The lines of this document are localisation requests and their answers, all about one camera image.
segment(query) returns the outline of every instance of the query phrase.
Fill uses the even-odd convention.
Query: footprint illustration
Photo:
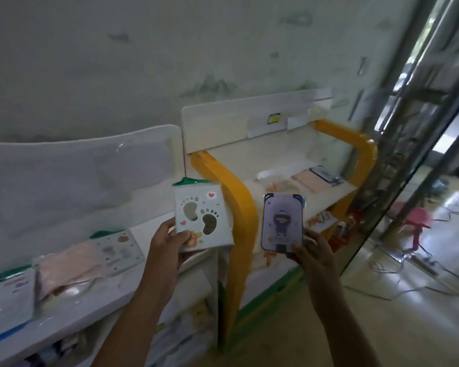
[[[202,216],[202,221],[204,222],[205,226],[204,229],[202,229],[202,232],[206,235],[209,235],[214,232],[214,229],[216,229],[216,225],[218,223],[218,220],[216,218],[219,218],[219,215],[216,211],[206,209],[201,210],[201,213],[205,213],[204,216]]]
[[[186,218],[188,218],[190,221],[195,222],[197,220],[197,201],[199,200],[199,197],[187,197],[184,199],[181,203],[184,210],[184,215]]]

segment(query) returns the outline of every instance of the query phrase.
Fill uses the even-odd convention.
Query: hand
[[[335,258],[324,237],[304,228],[302,245],[291,245],[294,253],[287,253],[304,271],[313,307],[320,318],[325,317],[337,302],[345,302],[343,287],[335,265]]]
[[[180,246],[186,244],[194,232],[184,230],[176,234],[172,230],[169,233],[174,225],[175,218],[163,222],[153,236],[140,284],[142,288],[149,287],[153,297],[159,300],[160,311],[172,297],[180,266],[200,252],[179,253]]]

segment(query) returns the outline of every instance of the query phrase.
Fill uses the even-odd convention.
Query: tiled floor
[[[459,211],[458,179],[453,179],[441,202],[446,201]],[[436,204],[435,214],[441,214],[438,209]],[[400,236],[399,245],[411,245],[411,236]],[[435,259],[459,273],[459,215],[453,215],[450,222],[435,222],[422,234],[422,245]],[[337,259],[343,264],[348,255],[342,253]],[[378,265],[377,262],[387,270],[400,268],[367,242],[343,274],[343,284],[389,298],[422,286],[446,291],[408,262],[398,274],[372,271],[369,265]],[[441,276],[459,289],[458,279],[447,272]],[[384,366],[459,366],[458,297],[424,289],[388,302],[347,290],[347,300]],[[332,366],[332,361],[323,328],[303,288],[232,352],[221,355],[214,350],[196,365]]]

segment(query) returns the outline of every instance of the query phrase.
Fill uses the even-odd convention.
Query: baby footprint card
[[[221,185],[214,181],[183,178],[173,184],[177,232],[194,232],[181,251],[233,245]]]

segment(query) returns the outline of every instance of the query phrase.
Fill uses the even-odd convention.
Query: cartoon character
[[[281,210],[274,215],[275,234],[278,237],[285,237],[287,235],[287,227],[291,223],[291,215]]]

